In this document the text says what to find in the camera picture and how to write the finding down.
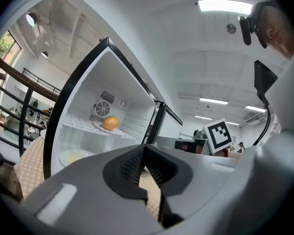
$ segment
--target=refrigerator fan vent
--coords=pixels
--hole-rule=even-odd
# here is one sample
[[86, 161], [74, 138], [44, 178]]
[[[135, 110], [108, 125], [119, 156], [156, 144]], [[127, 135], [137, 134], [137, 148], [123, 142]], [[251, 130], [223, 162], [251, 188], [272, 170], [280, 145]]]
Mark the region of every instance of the refrigerator fan vent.
[[109, 102], [110, 104], [112, 104], [113, 101], [114, 101], [114, 99], [115, 99], [115, 97], [112, 94], [110, 94], [108, 91], [106, 91], [106, 90], [104, 90], [101, 93], [100, 97], [102, 99], [106, 100], [107, 102]]
[[89, 121], [97, 121], [97, 122], [103, 122], [104, 118], [103, 117], [99, 117], [97, 115], [91, 114], [89, 117]]
[[110, 112], [110, 106], [107, 102], [100, 102], [96, 106], [96, 113], [103, 117]]

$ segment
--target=ceiling light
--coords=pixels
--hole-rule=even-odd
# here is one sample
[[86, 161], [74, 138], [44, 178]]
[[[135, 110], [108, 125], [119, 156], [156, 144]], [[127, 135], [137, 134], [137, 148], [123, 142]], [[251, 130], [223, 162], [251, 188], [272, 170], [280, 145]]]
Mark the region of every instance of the ceiling light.
[[252, 111], [256, 111], [256, 112], [265, 112], [266, 111], [265, 109], [257, 108], [257, 107], [250, 106], [250, 105], [247, 105], [245, 108], [252, 110]]
[[201, 116], [196, 116], [196, 115], [195, 115], [195, 117], [196, 118], [205, 119], [205, 120], [212, 120], [212, 118], [210, 118], [210, 117], [201, 117]]
[[233, 125], [240, 125], [239, 123], [233, 123], [233, 122], [228, 122], [228, 121], [226, 121], [226, 123], [233, 124]]
[[43, 52], [41, 52], [41, 54], [42, 54], [43, 57], [48, 58], [48, 52], [43, 51]]
[[26, 14], [26, 20], [28, 21], [30, 26], [34, 27], [35, 24], [37, 23], [37, 16], [35, 13], [28, 13]]
[[204, 102], [217, 103], [217, 104], [228, 104], [228, 101], [215, 100], [215, 99], [209, 99], [209, 98], [203, 98], [203, 97], [201, 97], [199, 100]]
[[198, 1], [201, 11], [229, 11], [249, 15], [252, 4], [230, 0]]

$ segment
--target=refrigerator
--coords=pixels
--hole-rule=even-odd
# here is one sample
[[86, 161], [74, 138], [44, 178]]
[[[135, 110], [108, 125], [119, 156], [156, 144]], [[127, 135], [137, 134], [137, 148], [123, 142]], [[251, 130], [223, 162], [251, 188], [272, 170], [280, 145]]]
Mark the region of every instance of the refrigerator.
[[[113, 131], [102, 126], [109, 116], [119, 122]], [[106, 38], [77, 66], [53, 108], [44, 145], [45, 179], [66, 166], [64, 157], [72, 151], [96, 156], [144, 140], [153, 143], [151, 136], [177, 138], [181, 126]]]

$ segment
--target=shelf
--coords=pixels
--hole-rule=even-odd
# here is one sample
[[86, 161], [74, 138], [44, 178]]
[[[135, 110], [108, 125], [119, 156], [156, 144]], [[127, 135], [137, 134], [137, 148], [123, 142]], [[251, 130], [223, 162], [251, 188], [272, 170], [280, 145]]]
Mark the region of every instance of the shelf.
[[69, 114], [67, 114], [65, 116], [65, 118], [63, 120], [63, 125], [70, 127], [70, 128], [73, 128], [73, 129], [80, 130], [80, 131], [94, 133], [97, 135], [104, 135], [104, 136], [121, 138], [121, 139], [133, 139], [133, 140], [136, 139], [133, 136], [129, 135], [128, 133], [126, 133], [122, 130], [120, 130], [122, 132], [122, 135], [113, 135], [113, 134], [103, 132], [103, 131], [99, 130], [97, 127], [95, 127], [95, 125], [93, 124], [92, 121], [84, 120], [82, 118], [75, 117], [75, 116], [72, 116]]

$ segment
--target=white plate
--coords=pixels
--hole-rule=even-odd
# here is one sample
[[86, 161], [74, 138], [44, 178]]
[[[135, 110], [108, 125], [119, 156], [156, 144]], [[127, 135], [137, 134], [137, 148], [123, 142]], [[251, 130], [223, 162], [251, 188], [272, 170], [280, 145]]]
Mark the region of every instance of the white plate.
[[61, 165], [68, 166], [79, 159], [93, 155], [95, 154], [84, 150], [66, 150], [60, 154], [59, 161]]
[[47, 129], [42, 130], [42, 131], [40, 132], [40, 136], [41, 136], [43, 139], [46, 138], [46, 132], [47, 132]]
[[94, 124], [97, 128], [99, 128], [99, 130], [104, 131], [104, 132], [106, 132], [106, 133], [110, 133], [110, 134], [117, 135], [117, 136], [123, 136], [123, 135], [124, 135], [124, 132], [121, 131], [121, 130], [118, 129], [118, 128], [115, 128], [114, 130], [109, 131], [109, 130], [106, 130], [105, 128], [103, 128], [102, 123], [100, 123], [100, 122], [93, 122], [93, 124]]

